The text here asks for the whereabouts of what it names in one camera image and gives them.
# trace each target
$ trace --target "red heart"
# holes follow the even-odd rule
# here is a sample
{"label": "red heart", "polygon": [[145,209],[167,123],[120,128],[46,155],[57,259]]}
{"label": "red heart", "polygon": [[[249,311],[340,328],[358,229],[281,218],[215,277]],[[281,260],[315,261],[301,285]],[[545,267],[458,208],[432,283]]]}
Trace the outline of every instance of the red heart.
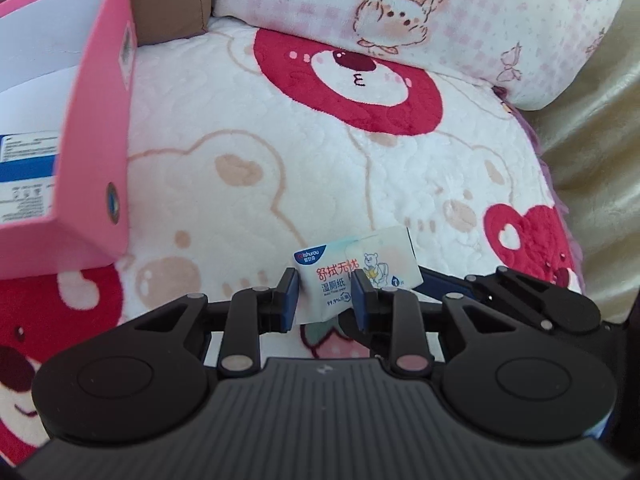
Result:
{"label": "red heart", "polygon": [[[500,241],[500,232],[508,224],[520,239],[520,247],[515,250]],[[484,215],[484,232],[507,267],[556,285],[569,285],[568,270],[574,269],[574,260],[555,208],[537,205],[522,216],[509,205],[492,205]]]}

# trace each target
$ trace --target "beige fabric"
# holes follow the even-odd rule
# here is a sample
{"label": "beige fabric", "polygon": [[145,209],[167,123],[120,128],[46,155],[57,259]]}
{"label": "beige fabric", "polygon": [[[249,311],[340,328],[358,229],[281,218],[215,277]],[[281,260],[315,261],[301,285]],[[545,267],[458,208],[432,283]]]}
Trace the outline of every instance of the beige fabric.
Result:
{"label": "beige fabric", "polygon": [[640,0],[624,0],[599,49],[546,108],[538,132],[569,228],[584,251],[586,293],[623,320],[640,286]]}

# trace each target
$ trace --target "blue label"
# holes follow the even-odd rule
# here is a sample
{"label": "blue label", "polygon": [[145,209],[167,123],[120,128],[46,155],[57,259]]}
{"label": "blue label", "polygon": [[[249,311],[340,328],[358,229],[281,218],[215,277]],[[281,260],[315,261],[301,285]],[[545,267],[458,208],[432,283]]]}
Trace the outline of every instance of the blue label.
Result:
{"label": "blue label", "polygon": [[[53,176],[57,144],[51,139],[57,139],[57,134],[0,136],[0,182]],[[12,144],[11,148],[15,150],[14,152],[5,146],[6,142]]]}
{"label": "blue label", "polygon": [[325,249],[326,245],[321,245],[312,249],[298,251],[293,255],[293,257],[300,265],[313,265],[322,257]]}

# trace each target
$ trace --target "white plush blanket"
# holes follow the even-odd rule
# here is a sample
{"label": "white plush blanket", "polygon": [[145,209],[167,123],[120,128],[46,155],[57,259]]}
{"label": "white plush blanket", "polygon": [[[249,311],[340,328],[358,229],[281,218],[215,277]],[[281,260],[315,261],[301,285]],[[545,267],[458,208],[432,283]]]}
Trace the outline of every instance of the white plush blanket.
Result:
{"label": "white plush blanket", "polygon": [[[406,225],[431,269],[506,264],[578,287],[530,140],[487,87],[222,19],[140,48],[129,153],[129,254],[0,282],[0,456],[12,463],[47,438],[28,389],[41,362],[188,292],[276,285],[300,248]],[[261,336],[261,349],[368,356],[335,319]]]}

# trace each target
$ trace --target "red bear face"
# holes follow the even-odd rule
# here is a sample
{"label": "red bear face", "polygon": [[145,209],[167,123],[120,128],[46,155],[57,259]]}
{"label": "red bear face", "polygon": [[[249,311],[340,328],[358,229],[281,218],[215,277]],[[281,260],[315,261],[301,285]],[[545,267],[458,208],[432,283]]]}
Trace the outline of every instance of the red bear face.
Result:
{"label": "red bear face", "polygon": [[442,119],[442,98],[418,68],[260,29],[254,56],[283,94],[367,132],[420,135]]}
{"label": "red bear face", "polygon": [[46,442],[31,400],[40,364],[118,324],[113,266],[0,282],[0,456],[17,464]]}
{"label": "red bear face", "polygon": [[556,209],[537,205],[522,216],[509,205],[495,204],[484,215],[484,232],[506,266],[559,286],[577,286],[574,260]]}

